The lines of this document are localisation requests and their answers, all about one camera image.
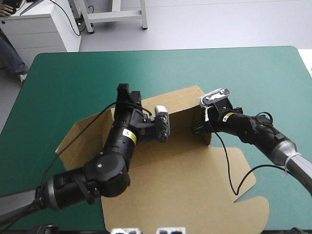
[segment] gray floor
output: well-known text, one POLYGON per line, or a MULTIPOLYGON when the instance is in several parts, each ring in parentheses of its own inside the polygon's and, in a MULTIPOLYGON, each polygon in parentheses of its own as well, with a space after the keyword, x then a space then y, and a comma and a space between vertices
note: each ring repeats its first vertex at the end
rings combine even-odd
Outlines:
MULTIPOLYGON (((108 0, 88 0, 96 12, 108 0)), ((159 50, 291 45, 312 49, 312 0, 146 0, 149 29, 141 22, 95 24, 82 34, 81 51, 159 50)), ((139 0, 122 0, 122 9, 139 0)), ((19 92, 0 72, 0 131, 19 92)))

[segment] green table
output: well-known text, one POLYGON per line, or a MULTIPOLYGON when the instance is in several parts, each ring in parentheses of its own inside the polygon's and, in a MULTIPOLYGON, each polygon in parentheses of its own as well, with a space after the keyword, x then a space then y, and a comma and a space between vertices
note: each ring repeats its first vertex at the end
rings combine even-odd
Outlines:
MULTIPOLYGON (((41 54, 0 135, 1 194, 39 185, 71 126, 115 101, 119 83, 130 83, 143 98, 196 84, 205 92, 229 88, 234 106, 249 115, 270 112, 276 128, 312 160, 312 80, 293 47, 41 54)), ((227 146, 243 150, 251 166, 269 163, 254 146, 221 135, 227 146)), ((215 137, 212 145, 220 146, 215 137)), ((50 175, 63 170, 59 160, 50 175)), ((241 200, 257 195, 269 200, 267 229, 311 228, 312 199, 300 183, 272 168, 255 175, 257 184, 241 200)), ((41 211, 14 227, 41 223, 64 230, 104 228, 99 201, 62 212, 41 211)))

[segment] cardboard flap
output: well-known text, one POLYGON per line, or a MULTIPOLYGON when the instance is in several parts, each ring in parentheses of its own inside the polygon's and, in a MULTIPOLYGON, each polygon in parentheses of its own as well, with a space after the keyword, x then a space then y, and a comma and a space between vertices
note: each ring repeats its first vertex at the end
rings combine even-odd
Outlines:
MULTIPOLYGON (((228 152, 237 187, 250 167, 241 151, 228 152)), ((234 203, 226 168, 223 148, 209 147, 131 170, 131 186, 123 194, 102 198, 107 229, 139 227, 152 234, 158 227, 183 226, 190 234, 260 233, 268 221, 268 201, 234 203)), ((250 175, 240 195, 254 184, 250 175)))
MULTIPOLYGON (((209 145, 211 134, 193 135, 191 127, 200 123, 204 109, 198 105, 199 97, 204 93, 198 86, 177 90, 142 100, 142 106, 154 113, 157 105, 164 105, 170 113, 171 136, 167 143, 152 141, 136 146, 131 168, 154 163, 185 152, 209 145)), ((115 109, 105 111, 62 155, 61 159, 67 170, 83 166, 98 154, 113 124, 115 109)), ((65 147, 97 115, 78 121, 69 131, 56 152, 65 147)))
POLYGON ((199 105, 199 97, 204 92, 199 86, 192 86, 178 91, 158 95, 142 100, 142 106, 155 114, 154 108, 157 105, 167 107, 169 114, 190 109, 199 105))
MULTIPOLYGON (((98 114, 75 123, 57 148, 56 153, 62 150, 97 115, 98 114)), ((102 138, 107 138, 112 124, 112 112, 111 110, 107 110, 92 125, 90 125, 90 127, 87 128, 87 130, 78 137, 73 144, 64 151, 64 153, 62 153, 60 158, 63 161, 64 167, 67 170, 81 167, 97 155, 103 148, 102 138)))

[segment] black wire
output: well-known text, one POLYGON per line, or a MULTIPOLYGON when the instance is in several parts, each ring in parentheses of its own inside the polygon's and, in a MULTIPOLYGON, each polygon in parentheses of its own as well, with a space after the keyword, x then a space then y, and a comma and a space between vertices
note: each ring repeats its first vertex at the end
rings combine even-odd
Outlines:
POLYGON ((273 116, 269 112, 260 112, 259 114, 256 115, 255 120, 258 123, 263 124, 264 126, 267 126, 268 128, 270 128, 275 135, 277 134, 276 129, 273 127, 273 116), (260 121, 259 117, 261 116, 261 114, 267 114, 269 116, 269 118, 270 118, 269 119, 270 122, 269 123, 264 123, 264 122, 260 121))
POLYGON ((124 105, 128 105, 128 106, 132 106, 132 107, 137 107, 137 108, 139 108, 139 109, 141 109, 141 110, 144 110, 144 111, 146 111, 147 113, 149 113, 149 115, 151 116, 152 115, 152 113, 149 111, 149 110, 147 110, 147 109, 145 109, 145 108, 143 108, 143 107, 141 107, 141 106, 139 106, 139 105, 137 105, 137 104, 133 104, 133 103, 130 103, 130 102, 126 102, 126 101, 118 101, 118 102, 113 102, 113 103, 111 103, 111 104, 109 104, 107 107, 105 107, 104 108, 104 110, 102 110, 98 115, 97 115, 97 117, 95 117, 87 126, 85 126, 59 153, 57 153, 57 155, 55 155, 55 157, 53 158, 53 160, 52 160, 52 162, 50 163, 50 165, 47 167, 47 169, 45 170, 45 172, 44 172, 44 174, 43 174, 43 177, 42 177, 42 180, 41 180, 41 185, 40 185, 40 191, 39 191, 39 197, 41 197, 41 192, 42 192, 42 188, 43 188, 43 185, 44 185, 44 183, 45 183, 45 179, 46 179, 46 177, 47 177, 47 174, 48 174, 48 172, 49 172, 49 170, 53 167, 53 165, 55 164, 55 162, 56 162, 56 160, 59 158, 59 156, 65 151, 65 150, 67 150, 73 143, 74 143, 74 141, 78 138, 78 137, 80 137, 83 133, 84 133, 84 131, 85 130, 87 130, 87 128, 91 125, 91 124, 93 124, 108 108, 110 108, 111 106, 113 106, 113 105, 115 105, 115 104, 124 104, 124 105))
POLYGON ((247 178, 253 171, 255 171, 255 170, 259 169, 259 168, 262 168, 262 167, 273 167, 273 168, 277 168, 277 169, 280 169, 280 170, 282 170, 282 171, 285 171, 284 168, 279 167, 279 166, 275 166, 275 165, 271 165, 271 164, 263 164, 263 165, 256 166, 256 167, 250 169, 250 170, 244 175, 243 179, 241 180, 241 182, 240 182, 240 184, 239 184, 239 186, 238 186, 238 188, 237 188, 237 191, 235 191, 234 186, 233 186, 233 183, 232 183, 232 179, 231 179, 230 160, 229 160, 229 156, 228 156, 228 152, 227 152, 227 150, 226 150, 225 144, 224 144, 222 138, 220 137, 220 135, 216 132, 216 130, 215 130, 215 129, 213 128, 213 126, 211 125, 210 121, 208 121, 208 123, 209 123, 211 129, 213 130, 214 134, 215 134, 215 135, 219 138, 219 140, 221 141, 221 144, 222 144, 222 146, 223 146, 223 149, 224 149, 224 152, 225 152, 226 161, 227 161, 227 164, 228 164, 228 176, 229 176, 230 186, 231 186, 231 189, 232 189, 233 193, 234 193, 236 196, 238 196, 239 190, 240 190, 241 186, 243 185, 244 181, 246 180, 246 178, 247 178))
POLYGON ((19 221, 25 214, 28 213, 28 211, 33 207, 33 205, 35 204, 35 202, 29 204, 28 206, 26 206, 25 209, 23 209, 20 214, 9 224, 7 225, 4 229, 2 229, 0 231, 0 234, 3 234, 5 231, 7 231, 10 227, 12 227, 17 221, 19 221))
POLYGON ((19 9, 16 12, 18 12, 25 5, 25 3, 26 3, 26 0, 24 1, 23 4, 20 5, 19 9))
MULTIPOLYGON (((49 172, 49 170, 53 167, 53 165, 55 164, 56 160, 59 158, 59 156, 65 151, 67 150, 73 143, 75 140, 78 139, 78 137, 80 137, 86 130, 88 127, 90 127, 90 125, 92 125, 108 108, 110 108, 111 106, 115 105, 115 104, 124 104, 127 106, 132 106, 132 107, 137 107, 141 110, 146 111, 149 116, 152 115, 152 112, 150 112, 149 110, 147 110, 146 108, 143 108, 140 105, 137 104, 133 104, 130 102, 126 102, 126 101, 117 101, 117 102, 113 102, 111 104, 109 104, 108 106, 106 106, 104 108, 104 110, 102 110, 87 126, 85 126, 60 152, 57 153, 57 155, 54 156, 54 158, 52 159, 50 165, 46 168, 46 170, 44 171, 44 174, 42 176, 41 179, 41 185, 40 185, 40 191, 39 191, 39 196, 38 198, 40 199, 41 194, 42 194, 42 188, 43 185, 45 183, 47 174, 49 172)), ((33 205, 36 203, 36 200, 33 201, 32 204, 30 204, 29 206, 27 206, 23 211, 21 211, 21 213, 8 225, 6 226, 3 230, 0 231, 0 234, 3 234, 3 232, 5 232, 6 230, 8 230, 10 227, 12 227, 19 219, 21 219, 25 214, 28 213, 28 211, 33 207, 33 205)))
MULTIPOLYGON (((90 5, 88 6, 88 9, 92 7, 92 13, 94 13, 94 6, 93 5, 90 5)), ((79 31, 80 33, 82 33, 84 30, 86 30, 87 26, 85 26, 81 31, 79 31)))
POLYGON ((72 22, 70 21, 70 19, 69 19, 69 17, 68 17, 68 14, 64 11, 64 9, 63 9, 60 5, 58 5, 55 1, 53 1, 53 0, 49 0, 49 1, 52 2, 52 3, 54 3, 56 6, 58 6, 58 7, 64 12, 64 14, 66 15, 66 17, 68 18, 68 21, 69 21, 69 23, 70 23, 70 26, 72 27, 72 30, 73 30, 73 32, 76 34, 76 36, 81 36, 81 33, 80 33, 80 32, 79 32, 79 34, 75 32, 74 27, 73 27, 73 25, 72 25, 72 22))

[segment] black robotic arm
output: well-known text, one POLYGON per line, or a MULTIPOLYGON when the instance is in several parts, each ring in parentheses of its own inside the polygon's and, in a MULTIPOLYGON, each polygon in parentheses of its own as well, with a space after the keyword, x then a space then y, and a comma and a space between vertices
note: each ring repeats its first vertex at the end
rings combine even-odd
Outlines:
POLYGON ((205 119, 193 128, 194 133, 216 131, 238 136, 242 142, 257 147, 275 165, 285 166, 312 195, 312 163, 298 152, 294 142, 273 127, 270 113, 244 115, 241 107, 233 108, 229 94, 228 89, 217 89, 200 98, 205 119))
POLYGON ((114 123, 103 150, 84 166, 55 175, 42 187, 1 196, 0 226, 38 210, 59 211, 84 201, 93 204, 100 196, 118 196, 126 190, 136 144, 166 142, 170 134, 166 108, 156 106, 155 118, 147 115, 140 92, 128 89, 128 84, 118 86, 114 123))

